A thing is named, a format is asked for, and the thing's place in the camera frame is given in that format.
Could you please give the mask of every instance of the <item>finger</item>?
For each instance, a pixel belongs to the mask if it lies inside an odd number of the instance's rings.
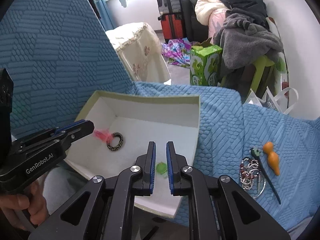
[[[30,200],[30,206],[28,208],[28,211],[30,215],[37,214],[44,206],[45,199],[42,195],[35,195]]]
[[[30,193],[33,196],[35,196],[36,194],[39,193],[39,183],[38,183],[37,180],[31,183],[31,185],[30,185]]]
[[[29,207],[29,199],[21,194],[0,196],[0,207],[23,210]]]
[[[15,212],[12,209],[3,207],[2,209],[3,214],[9,221],[9,223],[14,228],[20,228],[22,230],[26,230],[26,228],[22,225],[21,221],[19,220],[18,216],[15,214]]]
[[[49,216],[47,205],[44,200],[44,206],[43,208],[35,215],[30,216],[30,222],[34,225],[40,225],[42,222],[44,222]]]
[[[28,208],[28,211],[30,215],[35,215],[42,209],[45,199],[41,194],[38,183],[33,182],[31,184],[30,192],[33,196],[30,200],[30,206]]]

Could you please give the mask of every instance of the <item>blue textured blanket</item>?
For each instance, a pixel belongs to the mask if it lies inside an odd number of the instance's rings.
[[[281,175],[267,171],[282,204],[269,186],[258,202],[285,229],[319,206],[319,120],[242,106],[237,92],[223,88],[133,83],[87,0],[15,0],[0,22],[0,41],[0,68],[8,69],[15,84],[15,136],[73,122],[95,90],[142,96],[198,94],[196,168],[239,181],[240,161],[248,150],[270,140],[280,155]],[[262,159],[267,167],[265,156]],[[175,221],[188,224],[185,200]]]

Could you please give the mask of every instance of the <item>ring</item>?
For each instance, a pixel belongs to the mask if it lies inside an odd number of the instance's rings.
[[[120,138],[120,141],[119,141],[118,145],[116,145],[116,146],[114,146],[114,147],[112,147],[112,146],[110,145],[110,143],[107,143],[108,149],[109,149],[110,151],[112,151],[112,152],[115,152],[115,151],[119,150],[119,149],[122,147],[122,144],[123,144],[123,136],[122,136],[122,134],[119,133],[119,132],[113,133],[112,136],[113,136],[113,137],[118,137],[118,138]]]

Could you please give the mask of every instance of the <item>gray blanket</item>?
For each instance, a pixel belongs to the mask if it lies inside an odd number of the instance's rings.
[[[244,14],[231,14],[223,27],[215,33],[214,44],[223,48],[220,76],[254,62],[266,54],[274,62],[283,50],[281,40],[254,19]]]

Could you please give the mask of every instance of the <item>floor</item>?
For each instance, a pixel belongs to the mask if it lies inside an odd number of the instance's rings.
[[[163,33],[157,33],[161,43],[164,43]],[[170,76],[171,84],[190,85],[190,70],[188,68],[167,64]]]

